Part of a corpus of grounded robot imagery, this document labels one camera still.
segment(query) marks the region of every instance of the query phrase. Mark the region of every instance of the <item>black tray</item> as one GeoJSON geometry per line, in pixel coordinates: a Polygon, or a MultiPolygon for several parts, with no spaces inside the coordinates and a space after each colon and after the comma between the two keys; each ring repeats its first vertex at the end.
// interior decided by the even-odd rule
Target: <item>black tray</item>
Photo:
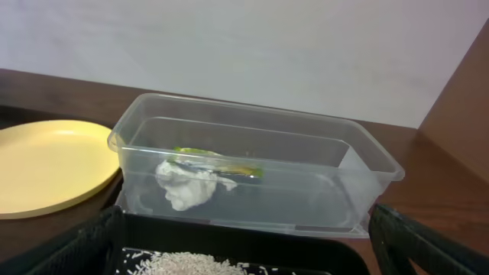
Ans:
{"type": "Polygon", "coordinates": [[[337,241],[128,215],[119,207],[0,265],[0,273],[126,274],[141,261],[131,256],[141,250],[210,254],[249,263],[255,275],[264,274],[260,266],[270,275],[369,274],[360,256],[337,241]]]}

